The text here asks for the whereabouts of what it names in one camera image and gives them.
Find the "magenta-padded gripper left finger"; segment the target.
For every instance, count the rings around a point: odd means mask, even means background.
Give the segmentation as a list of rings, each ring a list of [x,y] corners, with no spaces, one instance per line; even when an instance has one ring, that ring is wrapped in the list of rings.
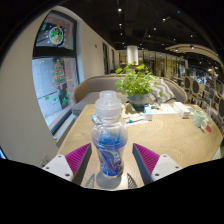
[[[91,144],[88,143],[75,149],[66,156],[62,154],[56,155],[43,167],[43,170],[80,185],[91,154]]]

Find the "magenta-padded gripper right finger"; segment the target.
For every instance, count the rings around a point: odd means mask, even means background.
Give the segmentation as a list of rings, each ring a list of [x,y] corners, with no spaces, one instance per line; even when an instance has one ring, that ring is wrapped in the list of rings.
[[[169,155],[158,155],[136,143],[133,144],[132,153],[145,185],[182,169]]]

